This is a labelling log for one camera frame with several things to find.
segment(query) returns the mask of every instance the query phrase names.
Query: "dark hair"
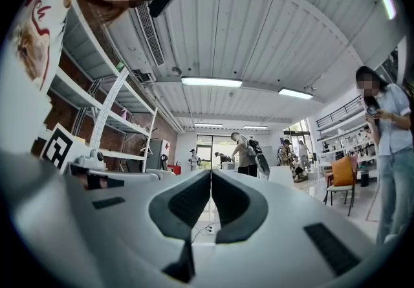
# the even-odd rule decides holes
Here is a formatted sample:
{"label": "dark hair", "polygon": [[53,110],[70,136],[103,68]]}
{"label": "dark hair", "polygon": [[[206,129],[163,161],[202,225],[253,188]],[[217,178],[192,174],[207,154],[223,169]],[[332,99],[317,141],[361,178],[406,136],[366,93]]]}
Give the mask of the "dark hair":
{"label": "dark hair", "polygon": [[[384,93],[387,91],[388,82],[386,82],[381,76],[378,75],[377,72],[373,71],[367,66],[361,66],[355,73],[355,80],[358,83],[359,81],[365,81],[365,75],[370,74],[373,78],[373,81],[376,81],[380,85],[380,92]],[[364,103],[368,106],[373,106],[376,109],[380,109],[380,104],[378,104],[377,100],[374,96],[365,96],[364,95]],[[375,125],[378,128],[378,132],[380,133],[379,129],[379,120],[375,120]]]}
{"label": "dark hair", "polygon": [[376,81],[380,84],[380,91],[381,92],[386,92],[387,89],[387,85],[388,82],[386,82],[381,76],[378,75],[377,72],[373,71],[372,69],[370,69],[367,66],[361,66],[360,68],[358,68],[358,70],[355,73],[355,80],[357,82],[359,81],[365,81],[365,75],[366,74],[370,74],[373,78],[373,81]]}

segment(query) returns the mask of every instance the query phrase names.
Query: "window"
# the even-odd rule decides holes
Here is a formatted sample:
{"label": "window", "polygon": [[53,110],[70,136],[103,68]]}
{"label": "window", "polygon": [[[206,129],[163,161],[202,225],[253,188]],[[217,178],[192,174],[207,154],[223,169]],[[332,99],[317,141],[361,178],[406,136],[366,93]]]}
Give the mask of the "window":
{"label": "window", "polygon": [[201,159],[200,169],[210,170],[212,168],[212,144],[213,137],[208,135],[197,135],[197,155]]}
{"label": "window", "polygon": [[290,141],[292,143],[291,150],[293,150],[296,155],[299,155],[299,141],[305,143],[308,146],[309,151],[313,153],[311,133],[309,132],[306,120],[296,122],[289,128],[284,129],[283,133],[290,136]]}
{"label": "window", "polygon": [[230,136],[197,136],[197,154],[201,158],[201,170],[210,170],[220,168],[220,156],[216,157],[214,153],[223,153],[231,157],[236,147],[236,143]]}

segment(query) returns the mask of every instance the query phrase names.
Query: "person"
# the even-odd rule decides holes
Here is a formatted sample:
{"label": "person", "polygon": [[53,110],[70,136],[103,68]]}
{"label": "person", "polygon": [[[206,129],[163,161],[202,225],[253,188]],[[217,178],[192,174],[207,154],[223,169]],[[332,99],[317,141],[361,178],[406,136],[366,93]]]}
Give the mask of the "person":
{"label": "person", "polygon": [[290,151],[289,146],[290,146],[290,140],[286,139],[283,141],[283,145],[279,148],[278,156],[279,156],[280,166],[293,167],[292,152]]}
{"label": "person", "polygon": [[293,158],[293,170],[294,170],[294,175],[295,175],[294,181],[298,182],[299,179],[303,177],[303,165],[299,161],[298,156],[294,156]]}
{"label": "person", "polygon": [[229,157],[226,156],[224,153],[215,152],[214,155],[216,158],[220,156],[220,167],[221,168],[223,168],[223,164],[222,164],[223,162],[231,161],[231,159],[229,160]]}
{"label": "person", "polygon": [[309,151],[308,146],[304,144],[302,140],[300,140],[299,141],[300,161],[302,162],[303,167],[311,168],[311,164],[309,164],[309,161],[308,161],[308,153],[311,153]]}
{"label": "person", "polygon": [[234,142],[237,142],[232,154],[232,161],[234,162],[234,156],[239,153],[239,168],[238,172],[252,177],[257,177],[257,164],[254,156],[247,154],[247,138],[239,133],[232,133],[231,138]]}
{"label": "person", "polygon": [[[46,93],[58,69],[66,17],[73,0],[25,0],[11,24],[0,55],[0,96],[20,97],[28,107],[47,102]],[[83,0],[100,16],[97,23],[108,25],[128,8],[150,0]],[[16,107],[0,103],[2,116],[13,116]],[[13,128],[13,120],[2,120],[2,133]],[[2,144],[14,151],[13,144]]]}
{"label": "person", "polygon": [[394,83],[387,83],[375,71],[361,66],[356,83],[364,92],[366,107],[373,106],[365,119],[378,145],[377,163],[381,185],[381,215],[376,242],[398,235],[408,224],[414,197],[414,151],[410,131],[411,109],[405,92]]}
{"label": "person", "polygon": [[191,149],[191,159],[188,159],[190,162],[191,171],[195,171],[197,169],[197,165],[199,162],[199,156],[197,155],[197,152],[195,152],[194,149]]}

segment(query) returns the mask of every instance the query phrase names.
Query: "orange cushion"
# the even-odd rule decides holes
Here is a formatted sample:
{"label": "orange cushion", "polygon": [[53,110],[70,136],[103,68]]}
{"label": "orange cushion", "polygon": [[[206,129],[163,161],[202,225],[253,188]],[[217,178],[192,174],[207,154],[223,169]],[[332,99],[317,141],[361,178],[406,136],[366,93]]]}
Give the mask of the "orange cushion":
{"label": "orange cushion", "polygon": [[351,160],[348,156],[331,163],[334,174],[334,186],[349,186],[353,183]]}

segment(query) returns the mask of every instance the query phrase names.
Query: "chair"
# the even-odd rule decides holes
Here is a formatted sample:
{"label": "chair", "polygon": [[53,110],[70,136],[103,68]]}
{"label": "chair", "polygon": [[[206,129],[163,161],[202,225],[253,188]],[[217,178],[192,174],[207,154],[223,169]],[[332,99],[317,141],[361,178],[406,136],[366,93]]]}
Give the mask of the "chair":
{"label": "chair", "polygon": [[326,189],[326,195],[324,199],[325,205],[326,205],[327,200],[328,200],[328,192],[330,192],[331,193],[331,206],[332,206],[332,193],[333,192],[346,192],[345,202],[344,202],[344,204],[346,204],[348,192],[351,191],[352,196],[351,196],[351,202],[349,203],[348,217],[349,217],[349,214],[351,213],[351,207],[354,206],[355,182],[356,182],[356,174],[358,173],[358,157],[349,156],[349,159],[350,159],[351,169],[352,169],[352,176],[349,179],[349,184],[346,184],[343,186],[332,185],[332,180],[335,180],[335,171],[340,169],[336,167],[335,163],[341,161],[342,159],[336,162],[333,162],[332,163],[332,174],[330,174],[330,176],[328,176],[328,179],[327,179],[327,189]]}

